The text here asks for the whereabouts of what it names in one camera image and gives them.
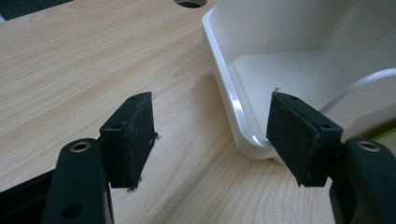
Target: wood grain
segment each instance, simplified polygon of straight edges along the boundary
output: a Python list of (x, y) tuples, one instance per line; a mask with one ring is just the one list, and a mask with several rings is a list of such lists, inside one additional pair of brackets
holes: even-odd
[(152, 91), (161, 138), (139, 189), (112, 190), (117, 223), (333, 223), (329, 186), (236, 148), (202, 42), (214, 4), (78, 0), (0, 24), (0, 190)]

